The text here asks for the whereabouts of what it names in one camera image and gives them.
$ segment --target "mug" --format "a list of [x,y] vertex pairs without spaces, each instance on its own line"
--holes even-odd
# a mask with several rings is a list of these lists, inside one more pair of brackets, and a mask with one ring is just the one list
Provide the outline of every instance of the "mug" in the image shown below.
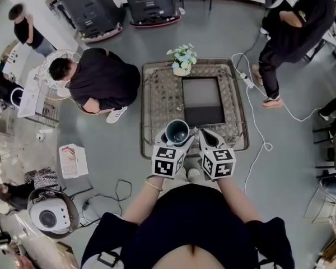
[[168,146],[179,146],[188,139],[189,126],[181,119],[174,119],[167,125],[165,133]]

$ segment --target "black machine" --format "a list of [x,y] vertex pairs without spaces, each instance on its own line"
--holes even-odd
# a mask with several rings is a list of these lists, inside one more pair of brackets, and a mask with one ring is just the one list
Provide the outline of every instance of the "black machine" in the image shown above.
[[177,22],[180,14],[175,0],[127,0],[136,27],[154,27]]
[[114,0],[59,0],[85,43],[110,38],[122,31],[125,9]]

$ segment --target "wrist band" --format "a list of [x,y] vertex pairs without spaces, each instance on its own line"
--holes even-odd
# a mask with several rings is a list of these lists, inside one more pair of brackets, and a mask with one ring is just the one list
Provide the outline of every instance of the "wrist band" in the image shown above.
[[150,187],[153,187],[154,189],[158,190],[159,192],[163,191],[162,188],[156,187],[154,184],[150,183],[147,179],[146,179],[146,183],[147,183]]

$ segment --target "flower pot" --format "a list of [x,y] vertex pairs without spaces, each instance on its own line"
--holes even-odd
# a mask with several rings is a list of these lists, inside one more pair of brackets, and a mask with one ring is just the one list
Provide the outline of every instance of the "flower pot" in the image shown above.
[[187,69],[182,69],[182,68],[173,69],[173,73],[176,76],[185,77],[190,74],[191,69],[192,69],[192,65],[188,65]]

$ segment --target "floor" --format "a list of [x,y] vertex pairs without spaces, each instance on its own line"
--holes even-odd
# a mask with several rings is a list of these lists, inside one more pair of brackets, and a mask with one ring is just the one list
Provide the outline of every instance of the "floor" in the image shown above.
[[[264,15],[264,10],[259,7],[220,0],[213,1],[211,12],[208,3],[186,0],[185,10],[185,16],[178,23],[152,29],[135,29],[128,24],[126,18],[121,34],[90,46],[113,51],[125,62],[135,64],[138,68],[146,62],[166,59],[167,50],[186,43],[192,43],[201,58],[231,57],[251,47]],[[265,38],[260,36],[257,45],[247,54],[251,63],[257,62],[265,42]],[[291,113],[300,119],[336,96],[336,60],[331,56],[331,51],[325,46],[311,63],[301,61],[297,64],[284,64],[278,70],[282,97]],[[244,61],[239,68],[248,72]],[[243,188],[262,139],[254,127],[245,95],[245,83],[239,83],[248,120],[250,147],[236,154],[237,165],[233,178]],[[256,123],[266,141],[273,144],[273,150],[262,151],[252,170],[246,193],[266,221],[275,216],[284,219],[296,268],[313,268],[319,251],[332,237],[328,224],[312,225],[311,220],[303,218],[318,186],[315,176],[320,172],[314,166],[322,160],[319,148],[312,144],[312,129],[323,124],[316,114],[301,123],[294,120],[284,108],[264,109],[261,106],[263,97],[256,89],[249,90],[249,96],[254,105]],[[143,186],[151,164],[139,154],[139,115],[139,98],[117,124],[111,125],[105,123],[103,115],[84,115],[70,100],[62,102],[57,147],[69,143],[84,146],[90,173],[77,179],[61,181],[67,187],[68,194],[87,189],[91,185],[94,188],[75,198],[79,212],[83,202],[94,193],[114,196],[118,179],[133,184],[133,196]],[[32,136],[27,137],[28,145]],[[52,164],[54,154],[41,154],[44,145],[40,145],[41,149],[36,146],[39,145],[35,144],[30,149],[34,160]],[[18,162],[25,167],[25,160],[31,160],[31,154]],[[196,166],[197,159],[187,160],[186,163],[188,166]],[[118,194],[123,197],[128,190],[126,186],[120,186]],[[131,201],[132,198],[122,202],[123,209]],[[95,198],[85,211],[85,217],[94,220],[106,211],[119,213],[118,205],[114,201]],[[95,225],[92,225],[76,230],[63,240],[72,246],[79,262],[94,228]]]

